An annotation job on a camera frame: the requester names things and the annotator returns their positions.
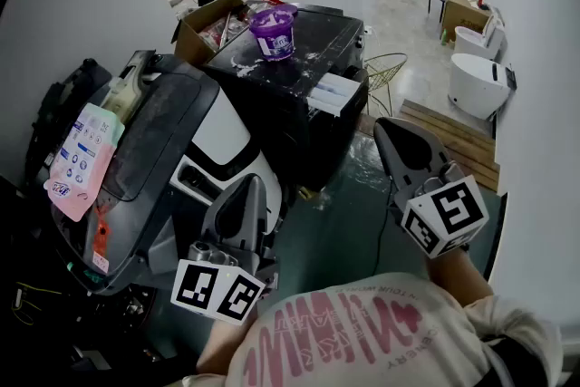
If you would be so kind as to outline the pink green detergent pouch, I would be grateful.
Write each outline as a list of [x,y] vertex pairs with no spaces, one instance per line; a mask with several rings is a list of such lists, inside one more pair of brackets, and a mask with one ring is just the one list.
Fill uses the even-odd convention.
[[57,151],[43,187],[72,221],[80,221],[97,198],[124,129],[115,113],[88,103]]

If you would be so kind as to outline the red hang tag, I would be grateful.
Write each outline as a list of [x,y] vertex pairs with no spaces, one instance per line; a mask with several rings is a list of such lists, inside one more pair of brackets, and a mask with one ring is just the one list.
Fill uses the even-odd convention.
[[109,272],[109,260],[106,257],[107,239],[111,229],[106,221],[105,214],[97,207],[94,207],[97,216],[97,227],[92,242],[93,257],[92,262],[104,274]]

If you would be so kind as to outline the white toilet with open lid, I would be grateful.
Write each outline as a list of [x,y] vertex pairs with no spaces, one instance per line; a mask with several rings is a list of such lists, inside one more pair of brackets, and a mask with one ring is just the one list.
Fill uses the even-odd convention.
[[499,10],[493,7],[481,33],[457,26],[455,35],[455,53],[467,53],[495,61],[506,39],[505,24]]

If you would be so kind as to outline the black bulky appliance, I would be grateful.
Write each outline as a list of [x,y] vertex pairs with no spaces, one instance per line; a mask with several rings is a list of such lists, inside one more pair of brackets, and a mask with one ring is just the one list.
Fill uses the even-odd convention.
[[48,169],[82,108],[97,104],[108,91],[111,73],[94,59],[85,59],[64,81],[53,83],[46,92],[26,152],[24,180],[27,186],[44,181]]

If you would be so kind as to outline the white round toilet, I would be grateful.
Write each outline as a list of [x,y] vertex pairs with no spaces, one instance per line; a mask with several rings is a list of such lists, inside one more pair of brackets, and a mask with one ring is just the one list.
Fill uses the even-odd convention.
[[516,75],[510,68],[474,54],[451,56],[448,96],[462,111],[488,120],[516,89]]

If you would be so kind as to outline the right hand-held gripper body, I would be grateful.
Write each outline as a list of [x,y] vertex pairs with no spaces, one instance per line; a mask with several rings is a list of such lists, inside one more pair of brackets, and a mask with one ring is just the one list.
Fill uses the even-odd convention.
[[467,244],[488,223],[475,178],[454,160],[438,170],[409,169],[394,161],[391,176],[395,223],[429,258]]

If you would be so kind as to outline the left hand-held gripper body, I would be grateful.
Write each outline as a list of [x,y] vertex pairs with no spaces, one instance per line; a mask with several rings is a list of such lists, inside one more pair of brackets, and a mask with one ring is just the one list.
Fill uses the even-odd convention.
[[256,252],[196,241],[179,261],[170,302],[241,325],[256,302],[277,289],[277,261]]

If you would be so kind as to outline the person's white printed shirt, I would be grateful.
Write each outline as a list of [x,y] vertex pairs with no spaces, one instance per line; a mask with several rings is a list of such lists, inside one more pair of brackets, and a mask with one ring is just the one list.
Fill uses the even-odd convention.
[[253,323],[226,375],[179,387],[556,387],[558,329],[488,296],[461,306],[404,273],[294,295]]

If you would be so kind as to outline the wooden slat pallet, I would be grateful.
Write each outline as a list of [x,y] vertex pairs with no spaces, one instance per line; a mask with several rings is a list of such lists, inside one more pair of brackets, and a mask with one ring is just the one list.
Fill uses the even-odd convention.
[[469,126],[405,99],[398,116],[433,132],[451,158],[477,183],[498,192],[499,165],[495,162],[496,142]]

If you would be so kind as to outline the person's left forearm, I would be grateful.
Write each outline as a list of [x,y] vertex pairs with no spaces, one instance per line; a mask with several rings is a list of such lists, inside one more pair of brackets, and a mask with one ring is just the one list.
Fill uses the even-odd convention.
[[197,374],[226,375],[238,347],[257,319],[253,310],[241,325],[216,320],[211,327],[206,345],[196,364]]

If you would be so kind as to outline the closed cardboard box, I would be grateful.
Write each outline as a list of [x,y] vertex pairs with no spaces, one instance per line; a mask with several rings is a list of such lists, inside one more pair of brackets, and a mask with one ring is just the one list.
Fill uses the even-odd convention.
[[489,17],[490,11],[480,9],[477,0],[447,0],[443,13],[442,30],[446,29],[449,41],[455,42],[455,28],[457,26],[481,33]]

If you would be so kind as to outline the white detergent drawer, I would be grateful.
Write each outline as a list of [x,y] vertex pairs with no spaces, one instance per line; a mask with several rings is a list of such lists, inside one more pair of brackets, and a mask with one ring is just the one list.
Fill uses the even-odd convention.
[[358,73],[362,81],[348,79],[333,73],[326,73],[306,96],[310,109],[344,117],[360,102],[365,104],[368,79]]

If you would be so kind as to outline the purple detergent powder tub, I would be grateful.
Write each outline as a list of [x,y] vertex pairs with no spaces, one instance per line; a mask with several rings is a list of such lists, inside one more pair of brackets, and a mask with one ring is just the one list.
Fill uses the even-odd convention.
[[265,61],[282,61],[294,53],[294,22],[297,12],[295,5],[282,4],[251,17],[249,29]]

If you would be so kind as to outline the open cardboard box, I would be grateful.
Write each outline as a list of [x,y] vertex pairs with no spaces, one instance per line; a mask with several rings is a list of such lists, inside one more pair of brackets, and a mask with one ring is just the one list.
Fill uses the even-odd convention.
[[252,15],[249,5],[242,0],[215,0],[179,20],[171,39],[174,54],[194,66],[208,62],[220,50],[220,38],[230,11],[227,43],[244,31]]

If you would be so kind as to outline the person's right forearm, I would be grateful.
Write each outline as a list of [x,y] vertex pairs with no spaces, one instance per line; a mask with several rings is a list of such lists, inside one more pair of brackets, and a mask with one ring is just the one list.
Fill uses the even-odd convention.
[[435,258],[426,259],[430,280],[447,291],[465,307],[494,295],[491,286],[461,247]]

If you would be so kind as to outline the black front-load washing machine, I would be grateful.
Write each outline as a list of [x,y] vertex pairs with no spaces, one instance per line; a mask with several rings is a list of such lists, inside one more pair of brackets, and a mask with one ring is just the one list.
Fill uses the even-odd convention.
[[330,8],[303,6],[294,22],[295,51],[282,61],[263,59],[245,30],[202,67],[217,80],[275,174],[286,184],[320,191],[338,169],[365,104],[344,117],[310,109],[306,96],[326,73],[362,81],[362,20]]

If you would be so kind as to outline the grey white top-load washing machine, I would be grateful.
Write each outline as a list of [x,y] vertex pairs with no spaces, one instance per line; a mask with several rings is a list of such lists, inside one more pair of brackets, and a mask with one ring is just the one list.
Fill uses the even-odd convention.
[[[101,295],[131,284],[170,288],[191,244],[219,244],[201,237],[204,216],[223,190],[248,174],[266,187],[266,232],[257,247],[235,248],[276,259],[280,184],[215,80],[173,55],[137,51],[93,104],[125,126],[101,189],[78,222],[51,201],[59,253],[82,286]],[[111,229],[107,274],[92,262],[95,206]]]

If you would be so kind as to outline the metal rod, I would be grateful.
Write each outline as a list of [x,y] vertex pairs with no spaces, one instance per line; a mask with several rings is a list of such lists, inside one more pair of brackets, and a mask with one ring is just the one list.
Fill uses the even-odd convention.
[[220,43],[219,43],[219,49],[223,48],[225,46],[225,44],[227,43],[227,34],[228,34],[228,27],[229,27],[229,22],[230,22],[230,18],[231,18],[231,11],[228,12],[225,23],[224,23],[224,29],[220,38]]

